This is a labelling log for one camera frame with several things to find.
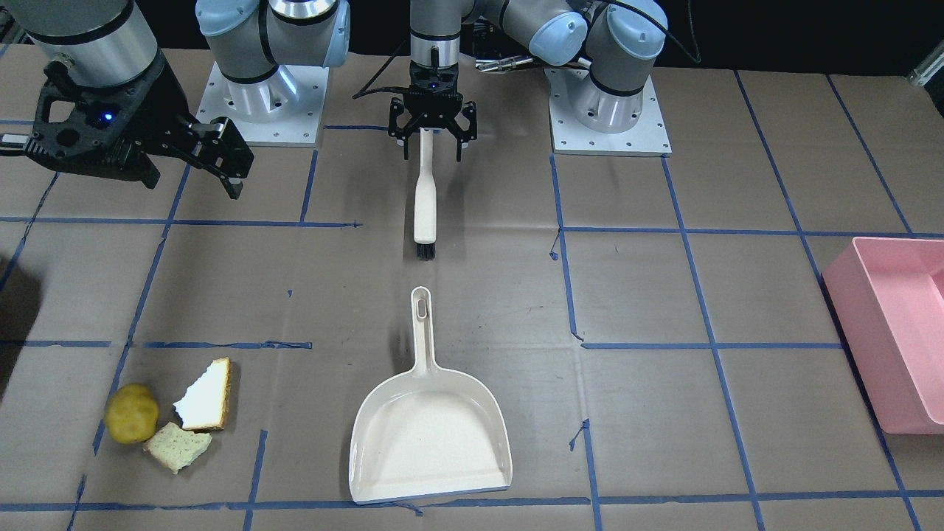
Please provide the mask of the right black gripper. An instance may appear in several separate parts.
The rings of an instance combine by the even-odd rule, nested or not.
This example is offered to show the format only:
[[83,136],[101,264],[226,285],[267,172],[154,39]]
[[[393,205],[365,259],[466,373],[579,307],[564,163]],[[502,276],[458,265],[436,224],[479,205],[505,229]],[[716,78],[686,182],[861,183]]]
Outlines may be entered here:
[[57,53],[44,68],[30,134],[4,136],[3,156],[24,156],[49,170],[154,189],[161,172],[150,156],[175,158],[218,178],[236,201],[255,156],[234,121],[202,123],[191,114],[162,52],[138,77],[117,86],[81,86],[77,65]]

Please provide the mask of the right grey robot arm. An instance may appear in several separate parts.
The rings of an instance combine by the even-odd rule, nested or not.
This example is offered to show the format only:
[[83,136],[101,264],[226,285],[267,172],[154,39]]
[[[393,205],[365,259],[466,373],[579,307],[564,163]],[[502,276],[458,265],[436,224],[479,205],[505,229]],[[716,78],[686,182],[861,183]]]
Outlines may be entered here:
[[[243,132],[299,111],[290,68],[337,67],[350,48],[347,1],[4,1],[46,58],[30,132],[2,155],[153,189],[153,156],[216,177],[237,199],[254,154]],[[212,52],[225,114],[191,112],[168,45]]]

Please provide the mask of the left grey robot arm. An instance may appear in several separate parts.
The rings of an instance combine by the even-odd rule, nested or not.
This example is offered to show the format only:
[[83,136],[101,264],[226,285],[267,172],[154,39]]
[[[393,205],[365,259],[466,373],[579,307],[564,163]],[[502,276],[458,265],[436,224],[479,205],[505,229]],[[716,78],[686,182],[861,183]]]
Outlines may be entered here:
[[412,1],[410,84],[393,88],[387,132],[407,148],[422,128],[463,148],[478,111],[458,90],[461,26],[483,19],[546,65],[552,148],[593,156],[668,156],[651,80],[671,38],[654,1]]

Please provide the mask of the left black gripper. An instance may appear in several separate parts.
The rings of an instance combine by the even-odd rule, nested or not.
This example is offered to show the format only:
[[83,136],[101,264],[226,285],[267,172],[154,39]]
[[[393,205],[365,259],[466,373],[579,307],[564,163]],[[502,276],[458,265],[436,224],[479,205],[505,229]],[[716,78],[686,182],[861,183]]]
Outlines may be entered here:
[[[463,103],[458,79],[458,64],[434,68],[410,63],[410,86],[401,100],[391,101],[388,118],[388,135],[401,145],[404,160],[410,160],[410,138],[419,128],[450,131],[456,140],[456,162],[462,161],[463,149],[478,138],[476,102]],[[399,117],[405,112],[410,118],[399,125]],[[458,123],[459,115],[468,121],[466,128]]]

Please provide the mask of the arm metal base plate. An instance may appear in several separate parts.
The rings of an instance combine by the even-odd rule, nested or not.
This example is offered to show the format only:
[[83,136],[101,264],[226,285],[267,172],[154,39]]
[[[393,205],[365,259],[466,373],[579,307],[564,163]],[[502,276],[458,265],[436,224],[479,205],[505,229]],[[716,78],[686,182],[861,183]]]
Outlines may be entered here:
[[232,119],[249,147],[315,148],[330,73],[327,67],[281,65],[268,80],[239,84],[215,63],[198,118]]
[[589,72],[546,69],[552,151],[577,156],[667,157],[673,152],[652,78],[628,97],[604,93]]

